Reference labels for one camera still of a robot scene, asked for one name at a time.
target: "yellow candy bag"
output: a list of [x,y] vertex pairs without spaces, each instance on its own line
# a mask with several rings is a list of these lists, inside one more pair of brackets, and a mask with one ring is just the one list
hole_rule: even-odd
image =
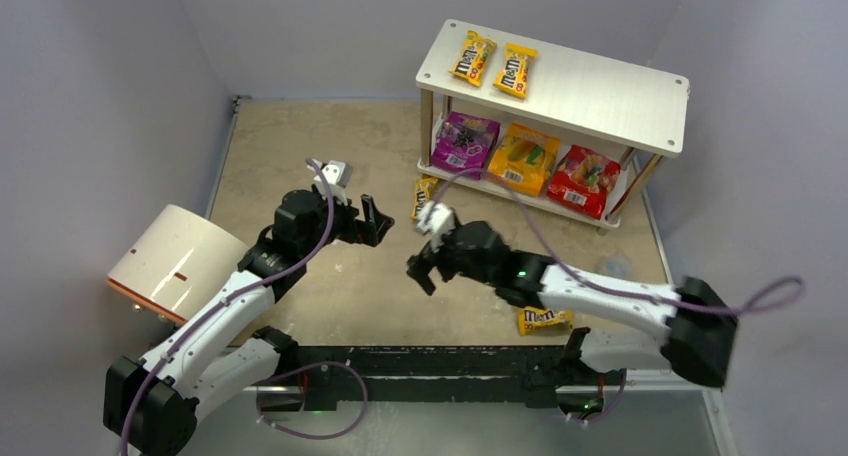
[[570,329],[573,323],[574,314],[571,311],[536,309],[528,306],[518,312],[518,332],[522,336],[527,336],[539,328],[557,324],[565,324],[566,329]]
[[495,78],[494,86],[501,91],[524,99],[527,97],[527,76],[530,60],[536,59],[539,52],[517,44],[506,45],[504,68]]
[[422,176],[415,181],[415,201],[412,205],[412,219],[415,219],[418,213],[421,212],[421,209],[424,208],[424,205],[433,199],[433,188],[436,187],[436,183],[438,182],[439,178],[435,176]]
[[490,39],[481,38],[474,31],[468,31],[463,44],[462,54],[459,55],[453,69],[448,72],[467,80],[474,86],[480,86],[486,61],[498,45]]
[[492,155],[488,171],[505,179],[512,189],[538,196],[551,176],[558,150],[558,139],[512,123]]

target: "snack bag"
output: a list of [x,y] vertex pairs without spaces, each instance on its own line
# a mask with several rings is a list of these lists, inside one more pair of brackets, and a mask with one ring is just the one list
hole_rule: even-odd
[[617,162],[575,145],[557,166],[548,196],[586,216],[601,219],[607,195],[615,187],[620,172]]
[[412,219],[415,219],[424,205],[433,199],[433,188],[436,187],[436,183],[438,182],[439,178],[435,176],[422,176],[415,181],[415,201],[412,204]]
[[506,45],[504,68],[495,78],[494,86],[501,91],[518,98],[527,97],[527,75],[530,60],[536,59],[539,52],[517,44]]
[[474,86],[480,86],[483,81],[483,69],[486,67],[486,61],[497,47],[498,45],[494,41],[481,38],[474,31],[468,31],[462,47],[462,54],[459,55],[459,59],[448,72],[467,80]]
[[514,190],[538,196],[551,176],[557,150],[558,139],[513,123],[506,128],[488,170]]
[[551,309],[536,309],[527,306],[518,312],[518,333],[522,336],[545,326],[565,324],[570,329],[574,321],[571,311],[554,311]]
[[[491,119],[475,118],[462,113],[450,113],[442,123],[436,149],[430,162],[447,171],[483,168],[486,158],[501,129],[501,123]],[[480,179],[481,174],[469,174],[470,179]]]

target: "shelf top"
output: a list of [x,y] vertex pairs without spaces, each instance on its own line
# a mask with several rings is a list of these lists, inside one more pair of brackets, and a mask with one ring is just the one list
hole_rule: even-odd
[[[449,72],[468,30],[497,43],[476,87]],[[539,51],[530,65],[527,98],[492,85],[507,43]],[[419,88],[519,114],[668,157],[683,149],[689,80],[503,31],[449,19],[421,64]]]

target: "white shelf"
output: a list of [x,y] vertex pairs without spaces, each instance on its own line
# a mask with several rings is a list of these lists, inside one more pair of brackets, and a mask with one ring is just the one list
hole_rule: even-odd
[[[498,44],[480,87],[448,72],[469,29]],[[507,43],[539,51],[524,100],[492,86]],[[419,88],[662,156],[673,158],[683,149],[689,99],[689,80],[683,76],[449,19],[415,82]]]
[[[418,161],[418,170],[424,174],[428,174],[430,176],[435,176],[439,179],[450,179],[455,173],[450,171],[445,171],[444,169],[437,168],[436,166],[424,166],[421,160]],[[543,211],[547,211],[549,213],[558,214],[560,216],[565,216],[567,218],[576,219],[578,221],[583,221],[584,223],[591,224],[593,226],[597,226],[599,228],[604,229],[615,229],[621,224],[621,220],[615,222],[615,224],[610,224],[607,221],[607,213],[615,206],[614,202],[617,202],[621,195],[624,194],[624,190],[626,189],[626,181],[630,176],[627,170],[622,169],[621,174],[618,178],[618,183],[615,185],[615,189],[607,196],[607,206],[604,209],[604,214],[601,216],[601,219],[593,219],[588,216],[585,216],[577,211],[572,211],[565,206],[561,206],[550,199],[545,195],[545,191],[542,191],[542,194],[539,196],[528,196],[526,194],[519,194],[518,197],[521,199],[524,204],[527,206],[531,206],[533,208],[538,208]],[[500,196],[502,198],[511,199],[509,193],[491,181],[487,181],[486,179],[480,179],[479,181],[467,178],[460,178],[454,181],[455,184],[460,186],[465,186],[467,188],[476,189],[478,191],[483,191],[484,193],[493,194],[495,196]]]

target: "gray wall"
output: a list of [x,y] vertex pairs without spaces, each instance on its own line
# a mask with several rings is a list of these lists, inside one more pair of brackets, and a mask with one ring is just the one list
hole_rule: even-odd
[[448,18],[645,63],[680,3],[183,1],[213,67],[230,90],[299,99],[417,96],[414,75]]
[[685,0],[655,66],[686,75],[681,157],[650,187],[674,274],[739,303],[800,273],[809,296],[741,324],[727,391],[743,454],[845,454],[845,0]]
[[103,280],[204,209],[229,95],[179,0],[0,0],[0,87],[2,453],[110,454],[106,368],[163,325]]

